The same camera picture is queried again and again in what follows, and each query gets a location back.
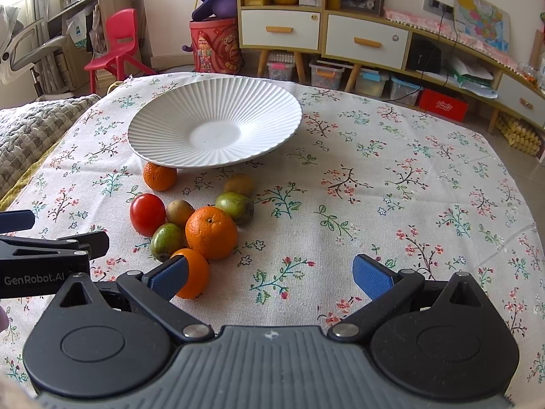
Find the smooth orange tomato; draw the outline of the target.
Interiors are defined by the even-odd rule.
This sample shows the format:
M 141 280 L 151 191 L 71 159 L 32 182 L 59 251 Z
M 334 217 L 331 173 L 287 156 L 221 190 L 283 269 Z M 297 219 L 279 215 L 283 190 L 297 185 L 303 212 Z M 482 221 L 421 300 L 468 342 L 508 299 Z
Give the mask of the smooth orange tomato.
M 175 256 L 183 256 L 188 261 L 188 281 L 177 292 L 182 299 L 195 299 L 202 295 L 210 281 L 210 266 L 203 255 L 190 249 L 182 248 L 176 251 Z

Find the green fruit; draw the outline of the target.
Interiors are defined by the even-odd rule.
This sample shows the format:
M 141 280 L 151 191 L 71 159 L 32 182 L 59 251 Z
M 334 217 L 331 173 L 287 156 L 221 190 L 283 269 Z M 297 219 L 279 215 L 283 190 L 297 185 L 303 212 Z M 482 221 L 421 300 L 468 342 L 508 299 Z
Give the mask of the green fruit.
M 226 192 L 219 195 L 215 207 L 227 213 L 236 224 L 246 224 L 254 215 L 253 201 L 236 192 Z
M 163 224 L 152 236 L 151 253 L 159 262 L 171 258 L 175 252 L 186 246 L 185 232 L 176 224 Z

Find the red tomato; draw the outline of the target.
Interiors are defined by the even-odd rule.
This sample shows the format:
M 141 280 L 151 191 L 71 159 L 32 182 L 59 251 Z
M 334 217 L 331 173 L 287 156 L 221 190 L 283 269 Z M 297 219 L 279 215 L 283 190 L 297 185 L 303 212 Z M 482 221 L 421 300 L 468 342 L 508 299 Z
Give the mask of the red tomato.
M 152 237 L 165 224 L 166 212 L 162 200 L 154 194 L 141 194 L 133 199 L 129 208 L 133 228 L 143 237 Z

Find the large orange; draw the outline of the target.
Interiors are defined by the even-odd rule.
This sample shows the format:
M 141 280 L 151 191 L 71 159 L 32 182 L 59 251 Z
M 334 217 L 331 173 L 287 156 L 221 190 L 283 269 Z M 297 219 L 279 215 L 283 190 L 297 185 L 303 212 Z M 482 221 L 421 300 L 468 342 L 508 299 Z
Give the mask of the large orange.
M 224 211 L 206 206 L 195 211 L 186 222 L 188 247 L 208 261 L 226 259 L 237 246 L 238 229 Z

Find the small mandarin orange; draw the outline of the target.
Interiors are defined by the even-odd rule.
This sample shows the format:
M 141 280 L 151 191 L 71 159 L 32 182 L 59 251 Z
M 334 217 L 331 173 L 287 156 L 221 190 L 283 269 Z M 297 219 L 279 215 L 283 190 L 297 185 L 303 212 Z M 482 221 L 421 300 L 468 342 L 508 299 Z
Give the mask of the small mandarin orange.
M 142 171 L 143 181 L 155 191 L 166 191 L 175 186 L 177 170 L 147 162 Z

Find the brown round fruit near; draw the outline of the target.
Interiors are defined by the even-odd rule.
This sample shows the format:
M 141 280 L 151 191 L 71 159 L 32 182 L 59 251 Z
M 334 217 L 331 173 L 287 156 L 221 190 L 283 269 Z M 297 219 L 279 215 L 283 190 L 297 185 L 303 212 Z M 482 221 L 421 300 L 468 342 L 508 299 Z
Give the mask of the brown round fruit near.
M 173 200 L 165 208 L 166 220 L 180 228 L 186 226 L 188 219 L 194 212 L 194 208 L 183 199 Z

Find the checked grey cushion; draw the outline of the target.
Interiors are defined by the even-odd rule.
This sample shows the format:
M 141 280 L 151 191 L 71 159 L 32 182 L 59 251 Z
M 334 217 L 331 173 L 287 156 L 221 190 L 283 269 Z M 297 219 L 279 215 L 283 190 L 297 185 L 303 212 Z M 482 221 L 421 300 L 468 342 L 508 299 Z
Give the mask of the checked grey cushion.
M 1 110 L 1 197 L 97 101 L 96 94 Z

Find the floral tablecloth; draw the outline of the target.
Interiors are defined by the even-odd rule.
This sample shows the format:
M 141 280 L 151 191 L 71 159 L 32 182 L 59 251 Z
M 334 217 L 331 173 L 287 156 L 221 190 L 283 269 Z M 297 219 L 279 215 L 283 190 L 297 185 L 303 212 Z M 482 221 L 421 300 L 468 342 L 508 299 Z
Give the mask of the floral tablecloth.
M 29 209 L 34 238 L 109 234 L 94 280 L 149 271 L 150 241 L 129 219 L 147 192 L 127 128 L 153 99 L 199 79 L 174 73 L 126 82 L 88 109 L 13 202 Z M 283 146 L 237 166 L 180 172 L 162 201 L 211 205 L 235 173 L 255 185 L 255 214 L 210 282 L 175 304 L 214 328 L 319 325 L 366 305 L 352 275 L 365 253 L 434 280 L 467 271 L 498 309 L 520 349 L 507 395 L 544 404 L 544 251 L 535 220 L 483 135 L 357 95 L 286 85 L 302 123 Z

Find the brown kiwi fruit far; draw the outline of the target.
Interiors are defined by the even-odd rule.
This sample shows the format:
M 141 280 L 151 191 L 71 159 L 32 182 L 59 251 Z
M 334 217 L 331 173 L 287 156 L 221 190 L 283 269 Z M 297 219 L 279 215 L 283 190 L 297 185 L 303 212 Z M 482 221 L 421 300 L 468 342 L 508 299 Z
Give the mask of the brown kiwi fruit far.
M 252 178 L 246 173 L 235 173 L 229 176 L 223 184 L 224 193 L 237 193 L 250 198 L 255 190 Z

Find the white office chair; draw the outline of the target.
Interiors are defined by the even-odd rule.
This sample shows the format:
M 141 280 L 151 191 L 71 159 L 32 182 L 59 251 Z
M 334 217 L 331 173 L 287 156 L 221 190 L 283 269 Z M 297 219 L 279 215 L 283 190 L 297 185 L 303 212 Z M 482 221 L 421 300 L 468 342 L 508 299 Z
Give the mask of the white office chair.
M 19 7 L 1 6 L 1 82 L 9 85 L 30 74 L 37 101 L 68 98 L 71 93 L 62 92 L 63 90 L 60 93 L 46 94 L 40 80 L 43 72 L 36 69 L 44 58 L 53 56 L 65 46 L 66 37 L 56 36 L 38 45 L 43 20 L 40 18 L 24 26 L 18 19 L 19 11 Z

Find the red plastic chair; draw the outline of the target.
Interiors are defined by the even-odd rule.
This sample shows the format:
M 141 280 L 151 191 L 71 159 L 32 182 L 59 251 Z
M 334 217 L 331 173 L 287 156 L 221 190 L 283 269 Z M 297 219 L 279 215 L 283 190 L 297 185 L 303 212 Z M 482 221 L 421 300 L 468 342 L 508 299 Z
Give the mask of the red plastic chair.
M 96 92 L 96 73 L 106 70 L 116 77 L 117 81 L 126 78 L 125 64 L 130 63 L 145 75 L 154 75 L 155 71 L 136 60 L 139 52 L 138 14 L 136 9 L 122 9 L 111 15 L 106 23 L 106 40 L 108 52 L 99 58 L 94 58 L 84 69 L 90 75 L 91 93 Z

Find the red printed bucket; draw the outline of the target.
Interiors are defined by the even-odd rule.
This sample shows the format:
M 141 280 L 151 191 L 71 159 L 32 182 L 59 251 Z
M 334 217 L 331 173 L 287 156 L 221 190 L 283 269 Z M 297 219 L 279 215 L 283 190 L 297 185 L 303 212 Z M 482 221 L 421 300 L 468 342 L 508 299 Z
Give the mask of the red printed bucket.
M 236 75 L 241 70 L 237 18 L 190 21 L 189 30 L 197 72 Z

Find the wooden bookshelf desk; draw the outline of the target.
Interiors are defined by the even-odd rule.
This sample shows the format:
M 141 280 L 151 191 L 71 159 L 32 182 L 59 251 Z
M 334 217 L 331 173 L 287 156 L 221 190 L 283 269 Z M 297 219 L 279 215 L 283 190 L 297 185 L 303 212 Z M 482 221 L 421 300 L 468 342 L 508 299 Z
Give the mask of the wooden bookshelf desk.
M 100 31 L 106 33 L 105 21 L 122 9 L 136 9 L 138 14 L 138 39 L 145 39 L 146 21 L 143 0 L 50 0 L 59 9 L 48 19 L 49 35 L 64 35 L 68 39 L 56 61 L 61 76 L 70 91 L 89 83 L 89 73 L 84 65 L 91 61 L 92 44 L 88 31 L 92 29 L 93 12 L 100 13 Z

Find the wooden cabinet with drawers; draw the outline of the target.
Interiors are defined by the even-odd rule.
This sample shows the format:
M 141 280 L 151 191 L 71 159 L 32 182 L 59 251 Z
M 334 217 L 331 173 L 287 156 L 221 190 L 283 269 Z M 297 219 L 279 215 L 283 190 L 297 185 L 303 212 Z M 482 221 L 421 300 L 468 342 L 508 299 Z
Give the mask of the wooden cabinet with drawers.
M 301 83 L 307 78 L 303 69 L 305 54 L 318 54 L 352 66 L 347 91 L 353 91 L 358 73 L 364 68 L 382 69 L 421 78 L 435 86 L 444 85 L 451 91 L 467 95 L 492 107 L 496 125 L 501 113 L 522 118 L 531 125 L 544 126 L 544 94 L 506 65 L 502 57 L 470 43 L 465 34 L 440 23 L 437 30 L 405 21 L 391 20 L 356 12 L 334 11 L 299 5 L 245 5 L 237 3 L 239 46 L 260 51 L 258 72 L 265 69 L 273 50 L 295 55 L 297 75 Z M 492 88 L 497 97 L 486 98 L 462 88 L 451 76 L 428 69 L 416 71 L 408 66 L 409 53 L 417 40 L 434 42 L 437 47 L 449 47 L 444 54 L 447 64 L 455 57 L 466 58 L 492 72 Z

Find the colourful map board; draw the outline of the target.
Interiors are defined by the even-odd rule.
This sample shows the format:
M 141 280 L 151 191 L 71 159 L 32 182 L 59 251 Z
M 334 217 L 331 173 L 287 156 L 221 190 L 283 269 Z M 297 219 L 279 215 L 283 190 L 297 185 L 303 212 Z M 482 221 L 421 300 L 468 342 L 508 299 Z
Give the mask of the colourful map board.
M 510 16 L 487 0 L 454 0 L 454 26 L 458 32 L 509 52 Z

